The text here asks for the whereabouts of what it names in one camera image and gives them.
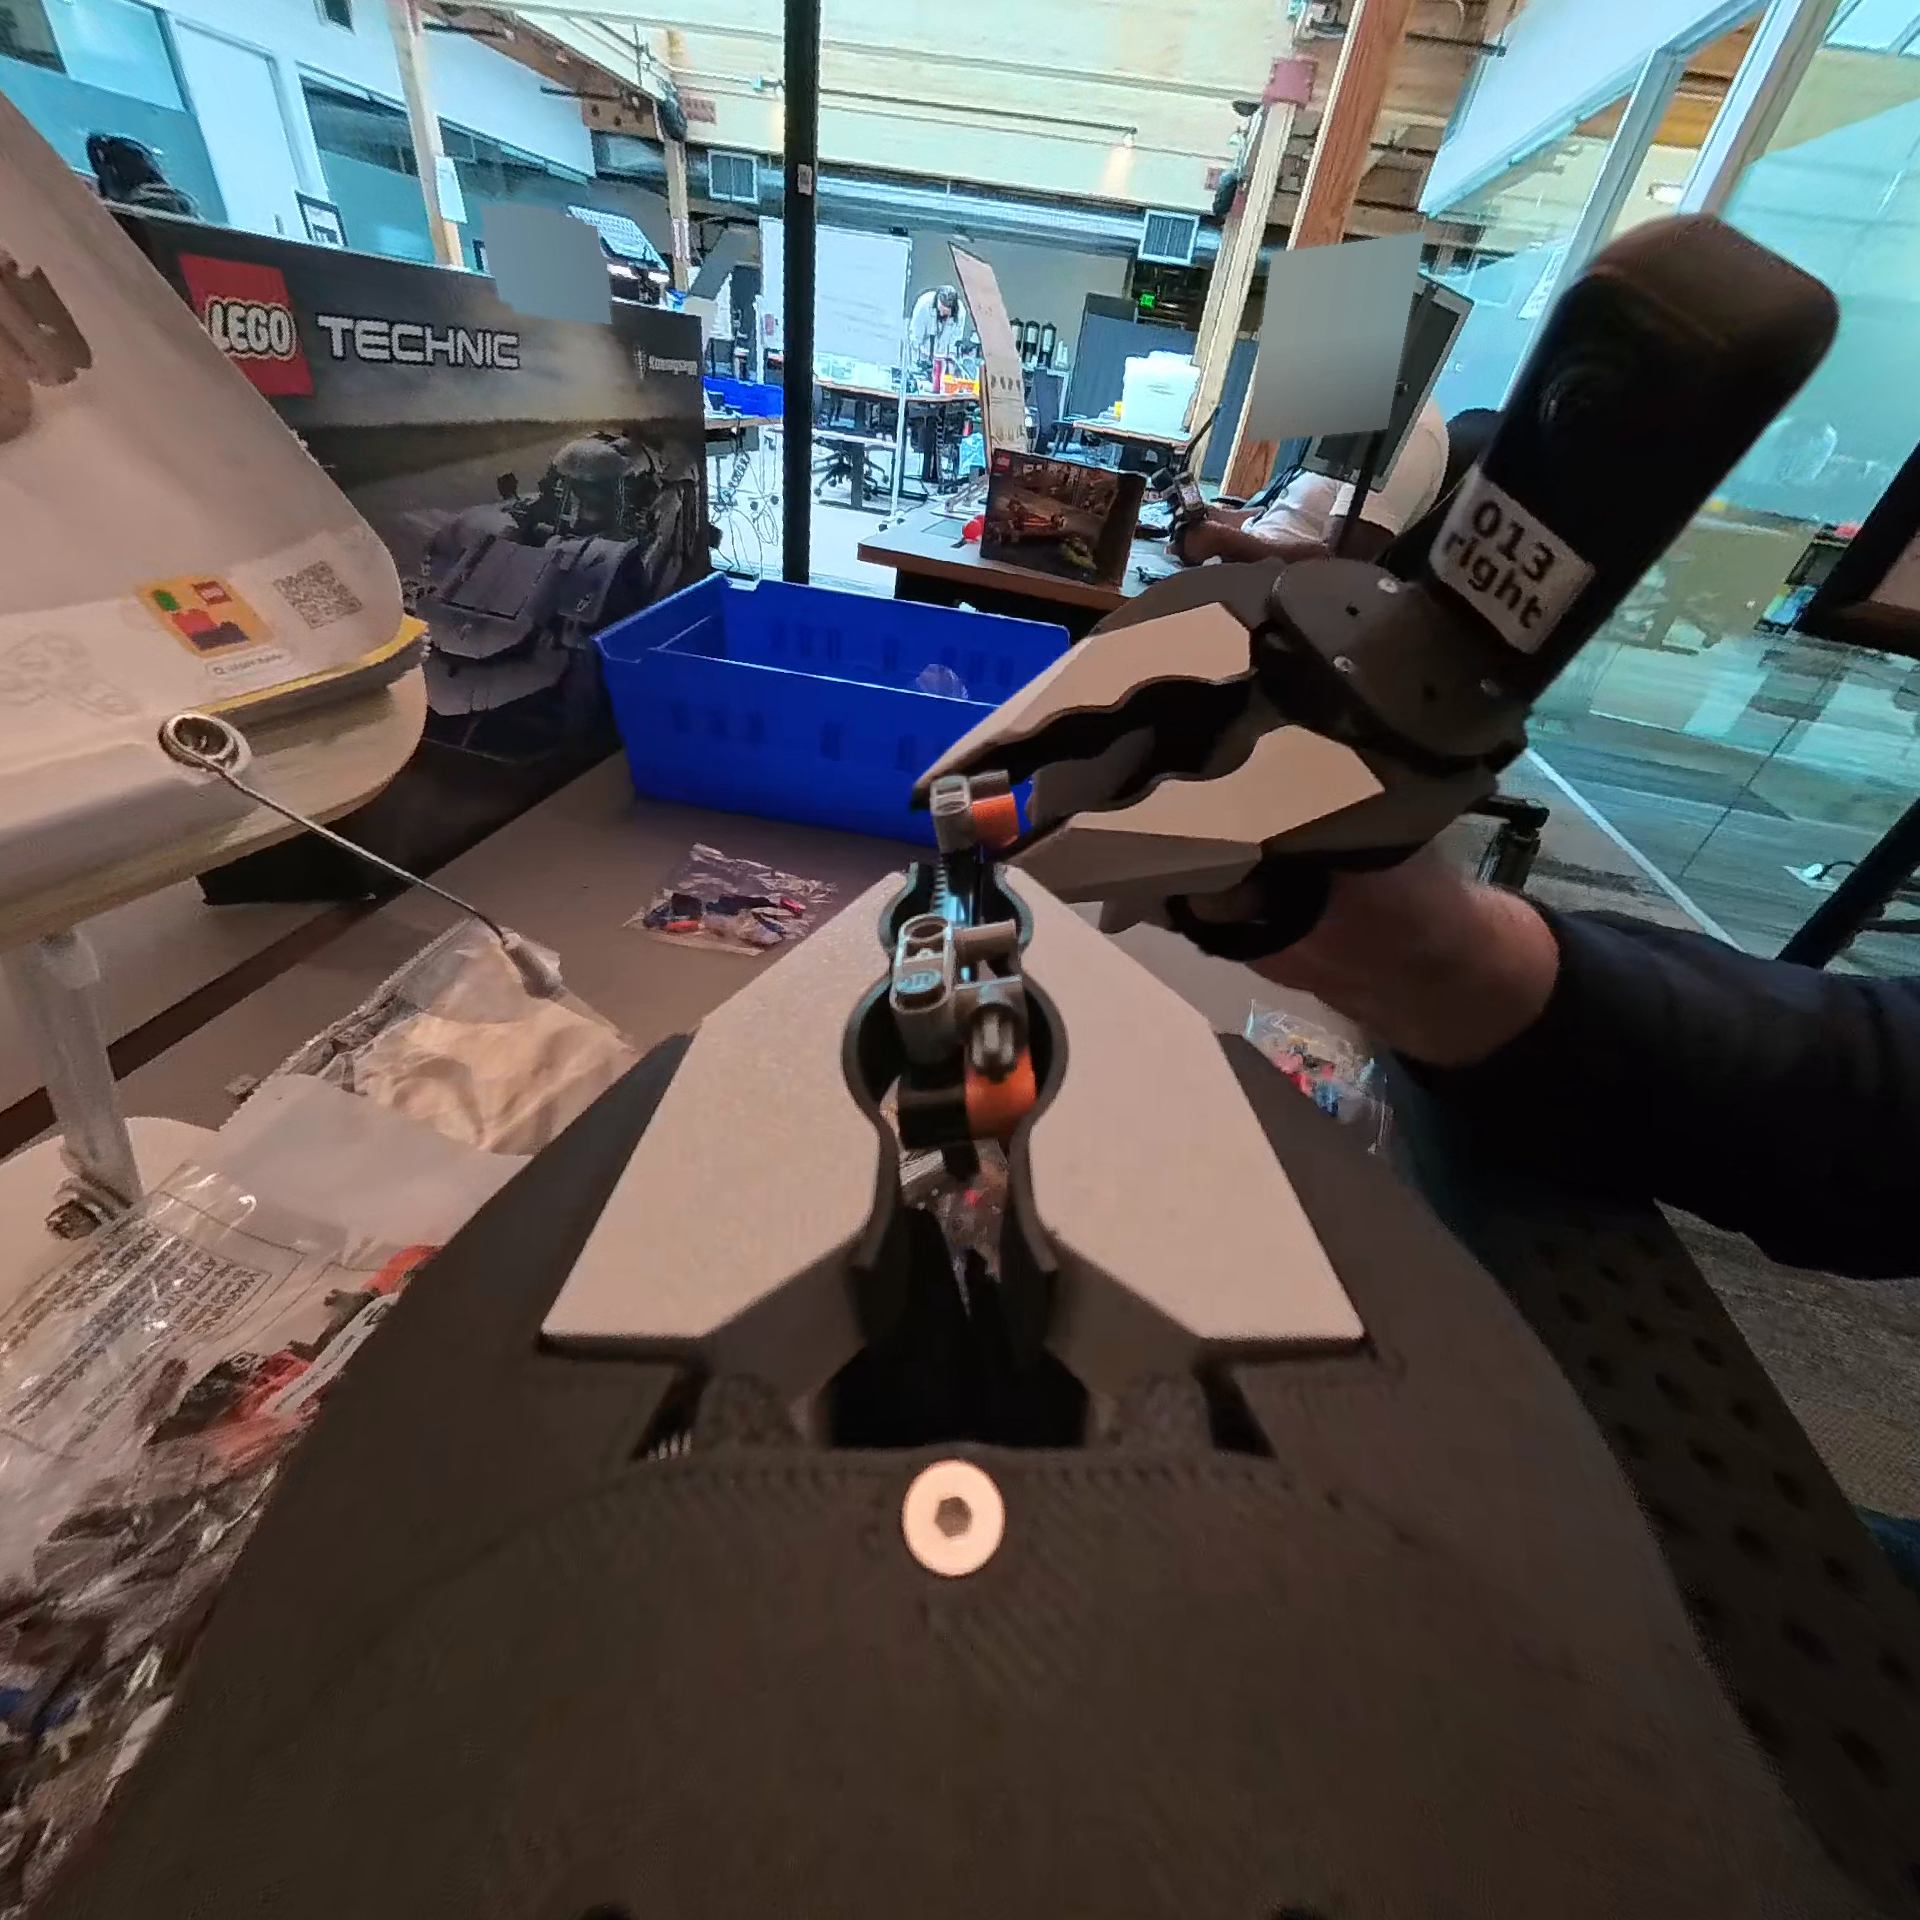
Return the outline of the white slotted stand leg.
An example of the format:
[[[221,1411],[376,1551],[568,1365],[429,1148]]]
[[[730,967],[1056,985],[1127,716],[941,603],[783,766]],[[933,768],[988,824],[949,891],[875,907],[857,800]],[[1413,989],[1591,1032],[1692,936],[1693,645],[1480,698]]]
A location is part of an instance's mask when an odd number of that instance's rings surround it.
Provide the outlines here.
[[[45,1229],[76,1243],[143,1198],[100,1012],[104,972],[86,936],[67,930],[10,947],[4,985],[61,1132],[61,1177],[47,1185]]]

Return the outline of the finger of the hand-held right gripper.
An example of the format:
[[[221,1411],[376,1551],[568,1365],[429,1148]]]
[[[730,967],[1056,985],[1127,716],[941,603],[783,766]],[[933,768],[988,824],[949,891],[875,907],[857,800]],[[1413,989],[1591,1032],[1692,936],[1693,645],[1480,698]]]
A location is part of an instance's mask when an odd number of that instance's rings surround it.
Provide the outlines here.
[[[1357,746],[1308,726],[1197,722],[1179,712],[1165,734],[1127,706],[1004,706],[1004,768],[1025,766],[1036,786],[1004,890],[1036,915],[1118,907],[1130,926],[1241,885],[1287,839],[1389,795]]]
[[[914,786],[1004,768],[1040,812],[1250,812],[1261,641],[1229,608],[1099,630],[1025,682]]]

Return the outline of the toy car set box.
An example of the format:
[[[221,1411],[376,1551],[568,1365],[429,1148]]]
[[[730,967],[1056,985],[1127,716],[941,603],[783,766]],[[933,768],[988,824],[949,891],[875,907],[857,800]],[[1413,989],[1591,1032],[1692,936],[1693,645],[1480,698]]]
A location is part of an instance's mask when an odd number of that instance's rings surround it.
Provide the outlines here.
[[[615,751],[594,640],[709,570],[697,324],[114,212],[207,339],[387,540],[425,726],[336,831],[433,873]]]

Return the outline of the small clear parts bag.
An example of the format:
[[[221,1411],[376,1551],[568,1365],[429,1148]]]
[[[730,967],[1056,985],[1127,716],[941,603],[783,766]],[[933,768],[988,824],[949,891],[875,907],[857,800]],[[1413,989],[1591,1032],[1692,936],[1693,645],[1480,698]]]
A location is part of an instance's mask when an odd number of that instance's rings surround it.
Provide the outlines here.
[[[832,882],[692,846],[627,930],[675,947],[763,955],[802,943],[832,914]]]

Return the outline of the crumpled clear plastic bag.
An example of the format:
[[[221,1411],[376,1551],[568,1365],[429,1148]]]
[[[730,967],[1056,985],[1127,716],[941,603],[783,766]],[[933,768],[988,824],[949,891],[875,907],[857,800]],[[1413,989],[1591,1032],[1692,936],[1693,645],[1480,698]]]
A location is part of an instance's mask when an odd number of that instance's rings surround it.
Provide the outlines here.
[[[465,920],[330,1020],[236,1108],[318,1084],[458,1148],[529,1159],[633,1067],[638,1046],[561,975],[555,951]]]

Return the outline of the black gear rack assembly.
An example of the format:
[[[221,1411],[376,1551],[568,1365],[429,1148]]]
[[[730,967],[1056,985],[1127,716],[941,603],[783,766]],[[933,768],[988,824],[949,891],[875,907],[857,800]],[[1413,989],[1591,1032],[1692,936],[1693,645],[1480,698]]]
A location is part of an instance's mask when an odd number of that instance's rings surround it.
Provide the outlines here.
[[[1031,915],[1000,882],[1025,821],[1004,768],[933,778],[925,800],[933,848],[884,920],[898,1133],[974,1182],[980,1149],[1004,1148],[1040,1100]]]

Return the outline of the black sign stand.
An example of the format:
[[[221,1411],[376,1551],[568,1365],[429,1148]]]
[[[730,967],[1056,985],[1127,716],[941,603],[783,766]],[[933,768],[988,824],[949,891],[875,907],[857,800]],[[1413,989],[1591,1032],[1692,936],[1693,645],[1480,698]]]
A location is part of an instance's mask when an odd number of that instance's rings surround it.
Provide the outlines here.
[[[1778,961],[1796,967],[1829,967],[1861,936],[1895,932],[1915,936],[1915,920],[1889,915],[1893,902],[1915,891],[1915,800],[1885,831],[1885,839],[1839,882],[1835,898],[1790,936]]]

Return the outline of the wooden post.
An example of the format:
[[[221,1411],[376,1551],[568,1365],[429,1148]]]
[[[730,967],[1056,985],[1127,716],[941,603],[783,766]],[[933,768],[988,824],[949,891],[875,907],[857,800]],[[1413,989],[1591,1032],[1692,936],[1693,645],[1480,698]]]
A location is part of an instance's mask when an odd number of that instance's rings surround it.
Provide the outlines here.
[[[1246,111],[1241,151],[1222,173],[1222,238],[1197,328],[1195,414],[1216,407],[1228,393],[1298,119],[1318,111],[1287,251],[1312,251],[1345,238],[1413,13],[1415,4],[1270,7],[1261,83]]]

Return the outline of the office chair base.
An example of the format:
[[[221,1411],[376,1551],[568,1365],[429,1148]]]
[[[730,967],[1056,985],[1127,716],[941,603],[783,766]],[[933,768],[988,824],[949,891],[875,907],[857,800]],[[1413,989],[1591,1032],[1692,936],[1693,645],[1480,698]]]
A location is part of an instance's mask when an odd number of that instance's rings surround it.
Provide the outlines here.
[[[1475,882],[1521,898],[1541,862],[1550,807],[1495,791],[1467,807],[1463,821],[1480,821],[1488,831]]]

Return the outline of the black vertical pole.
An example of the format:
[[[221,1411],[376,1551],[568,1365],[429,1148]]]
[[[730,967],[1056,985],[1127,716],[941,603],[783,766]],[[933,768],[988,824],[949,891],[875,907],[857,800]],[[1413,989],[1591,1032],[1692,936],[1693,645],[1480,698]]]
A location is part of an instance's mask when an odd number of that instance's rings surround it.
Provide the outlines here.
[[[823,24],[823,4],[783,4],[783,581],[797,589],[812,562]]]

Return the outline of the black perforated board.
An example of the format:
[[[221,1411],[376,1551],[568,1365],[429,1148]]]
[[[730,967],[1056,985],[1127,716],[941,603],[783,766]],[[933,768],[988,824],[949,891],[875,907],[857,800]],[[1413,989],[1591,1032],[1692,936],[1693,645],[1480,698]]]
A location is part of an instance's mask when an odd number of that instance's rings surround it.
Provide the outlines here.
[[[1659,1209],[1413,1176],[1488,1266],[1653,1527],[1790,1801],[1885,1915],[1915,1915],[1915,1595]]]

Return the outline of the blue plastic bin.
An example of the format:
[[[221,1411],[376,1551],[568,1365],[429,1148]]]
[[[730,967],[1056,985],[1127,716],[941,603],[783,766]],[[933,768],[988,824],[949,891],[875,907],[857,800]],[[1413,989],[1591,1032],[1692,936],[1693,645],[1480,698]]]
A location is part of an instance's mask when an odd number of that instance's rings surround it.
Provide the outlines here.
[[[1069,630],[709,575],[611,623],[594,652],[643,798],[929,848],[922,774]]]

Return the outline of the whiteboard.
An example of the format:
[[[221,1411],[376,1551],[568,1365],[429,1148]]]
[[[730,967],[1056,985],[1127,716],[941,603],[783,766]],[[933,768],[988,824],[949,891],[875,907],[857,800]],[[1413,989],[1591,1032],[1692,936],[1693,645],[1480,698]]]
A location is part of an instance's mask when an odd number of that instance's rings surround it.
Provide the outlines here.
[[[783,217],[758,221],[763,292],[754,343],[758,352],[787,351],[787,265]],[[902,372],[908,312],[914,243],[884,230],[818,225],[812,274],[812,361]]]

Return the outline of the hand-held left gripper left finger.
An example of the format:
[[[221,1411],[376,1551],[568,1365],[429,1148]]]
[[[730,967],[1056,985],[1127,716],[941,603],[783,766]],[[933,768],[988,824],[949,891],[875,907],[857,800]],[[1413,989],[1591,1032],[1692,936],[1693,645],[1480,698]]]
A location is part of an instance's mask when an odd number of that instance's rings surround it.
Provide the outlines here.
[[[823,1393],[861,1350],[855,1251],[880,1132],[844,1026],[890,967],[884,873],[692,1036],[540,1338],[581,1357],[697,1365]]]

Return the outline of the instruction booklet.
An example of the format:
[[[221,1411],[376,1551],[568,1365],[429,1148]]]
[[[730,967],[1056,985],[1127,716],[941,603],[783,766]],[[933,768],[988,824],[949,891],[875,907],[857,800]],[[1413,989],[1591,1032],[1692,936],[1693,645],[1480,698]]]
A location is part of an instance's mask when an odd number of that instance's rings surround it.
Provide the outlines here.
[[[409,676],[389,548],[4,103],[4,743]]]

